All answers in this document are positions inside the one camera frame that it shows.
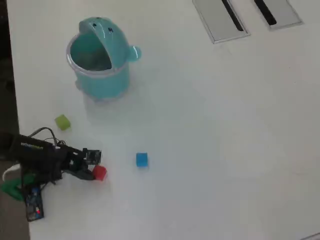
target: red cube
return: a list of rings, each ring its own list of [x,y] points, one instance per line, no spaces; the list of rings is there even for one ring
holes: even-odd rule
[[[92,173],[96,180],[103,181],[107,174],[107,169],[104,166],[96,165]]]

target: floor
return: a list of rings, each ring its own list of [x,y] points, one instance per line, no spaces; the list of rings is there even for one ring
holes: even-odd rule
[[[8,20],[5,1],[0,0],[0,131],[18,133],[18,114],[15,95],[13,66],[10,53]],[[12,165],[0,159],[0,174]],[[8,174],[15,178],[19,173]],[[29,240],[29,225],[25,216],[25,205],[0,191],[0,239]]]

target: green cube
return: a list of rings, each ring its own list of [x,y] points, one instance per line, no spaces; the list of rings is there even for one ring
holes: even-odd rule
[[[71,127],[69,119],[63,114],[58,116],[54,121],[58,128],[60,128],[62,131]]]

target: metal plate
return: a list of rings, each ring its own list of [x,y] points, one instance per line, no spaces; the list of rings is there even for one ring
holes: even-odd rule
[[[271,30],[302,24],[288,0],[253,0]]]
[[[249,35],[229,0],[192,0],[213,43]]]

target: blue cube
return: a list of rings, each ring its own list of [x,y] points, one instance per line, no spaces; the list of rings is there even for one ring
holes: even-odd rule
[[[138,168],[148,167],[148,154],[146,152],[138,152],[136,154],[136,166]]]

